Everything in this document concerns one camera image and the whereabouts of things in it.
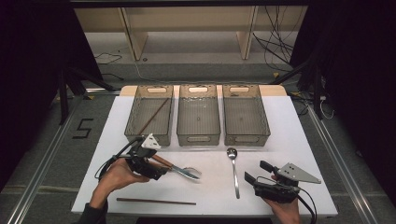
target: black sleeve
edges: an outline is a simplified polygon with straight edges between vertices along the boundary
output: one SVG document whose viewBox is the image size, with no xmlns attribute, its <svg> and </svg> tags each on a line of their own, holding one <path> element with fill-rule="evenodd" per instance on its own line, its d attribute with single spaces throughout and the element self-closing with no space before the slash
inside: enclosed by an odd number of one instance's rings
<svg viewBox="0 0 396 224">
<path fill-rule="evenodd" d="M 92 208 L 86 203 L 84 212 L 76 224 L 106 224 L 107 208 L 107 202 L 103 209 Z"/>
</svg>

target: spoon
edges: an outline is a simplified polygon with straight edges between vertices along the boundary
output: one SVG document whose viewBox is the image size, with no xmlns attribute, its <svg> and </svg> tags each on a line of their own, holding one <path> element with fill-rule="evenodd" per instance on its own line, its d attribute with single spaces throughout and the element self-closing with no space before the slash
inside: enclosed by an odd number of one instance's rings
<svg viewBox="0 0 396 224">
<path fill-rule="evenodd" d="M 228 157 L 233 161 L 233 180 L 235 181 L 235 193 L 236 198 L 239 199 L 239 185 L 238 185 L 238 178 L 236 177 L 236 170 L 235 170 L 235 158 L 238 155 L 238 152 L 235 148 L 229 147 L 227 149 Z"/>
</svg>

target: gray plastic container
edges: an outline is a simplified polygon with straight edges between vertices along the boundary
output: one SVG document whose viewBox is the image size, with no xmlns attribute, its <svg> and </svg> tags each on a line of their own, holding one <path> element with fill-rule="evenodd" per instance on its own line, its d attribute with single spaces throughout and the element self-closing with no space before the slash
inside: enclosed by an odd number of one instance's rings
<svg viewBox="0 0 396 224">
<path fill-rule="evenodd" d="M 223 85 L 226 146 L 263 147 L 270 128 L 258 85 Z"/>
<path fill-rule="evenodd" d="M 181 146 L 219 144 L 219 102 L 216 85 L 181 85 L 177 139 Z"/>
<path fill-rule="evenodd" d="M 173 86 L 138 86 L 125 129 L 128 140 L 149 135 L 169 146 L 172 131 Z"/>
</svg>

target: wrist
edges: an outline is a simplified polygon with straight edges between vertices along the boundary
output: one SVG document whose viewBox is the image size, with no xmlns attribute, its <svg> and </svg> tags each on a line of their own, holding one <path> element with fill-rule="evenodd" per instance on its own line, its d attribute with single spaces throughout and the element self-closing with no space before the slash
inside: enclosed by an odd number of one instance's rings
<svg viewBox="0 0 396 224">
<path fill-rule="evenodd" d="M 292 223 L 300 224 L 301 223 L 300 216 L 294 217 L 292 219 Z"/>
<path fill-rule="evenodd" d="M 102 209 L 111 191 L 100 188 L 100 185 L 92 193 L 90 207 Z"/>
</svg>

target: aluminum rail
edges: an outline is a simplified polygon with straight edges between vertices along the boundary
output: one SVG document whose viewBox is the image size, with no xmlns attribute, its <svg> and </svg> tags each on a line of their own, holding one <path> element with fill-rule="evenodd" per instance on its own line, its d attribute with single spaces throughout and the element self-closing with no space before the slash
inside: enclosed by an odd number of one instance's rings
<svg viewBox="0 0 396 224">
<path fill-rule="evenodd" d="M 358 210 L 359 215 L 361 216 L 362 222 L 366 224 L 378 223 L 369 202 L 361 192 L 361 188 L 359 187 L 358 183 L 353 177 L 353 174 L 350 172 L 349 168 L 347 167 L 347 163 L 344 161 L 337 146 L 332 140 L 332 137 L 329 131 L 327 130 L 325 124 L 323 123 L 323 120 L 318 119 L 311 106 L 308 107 L 308 110 L 309 110 L 309 117 L 314 122 L 318 130 L 318 133 L 320 135 L 320 138 L 322 139 L 338 174 L 341 176 L 341 180 L 343 181 L 344 186 L 346 187 L 349 197 L 351 198 L 352 202 L 355 204 L 355 207 Z"/>
<path fill-rule="evenodd" d="M 25 191 L 20 197 L 20 200 L 15 205 L 11 213 L 11 216 L 8 219 L 7 222 L 8 224 L 16 224 L 23 222 L 29 210 L 30 205 L 32 204 L 33 199 L 35 198 L 35 195 L 37 194 L 37 191 L 41 183 L 43 182 L 44 177 L 46 176 L 47 171 L 50 168 L 50 165 L 52 164 L 53 158 L 55 158 L 55 155 L 62 141 L 64 140 L 64 136 L 70 126 L 71 119 L 73 118 L 73 115 L 78 105 L 81 103 L 81 101 L 82 101 L 82 96 L 77 96 L 73 100 L 70 116 L 68 116 L 68 118 L 65 120 L 63 125 L 59 126 L 58 131 L 56 132 L 55 136 L 52 138 L 52 141 L 49 144 L 49 147 L 43 159 L 38 165 L 35 174 L 33 175 L 31 181 L 29 182 Z"/>
</svg>

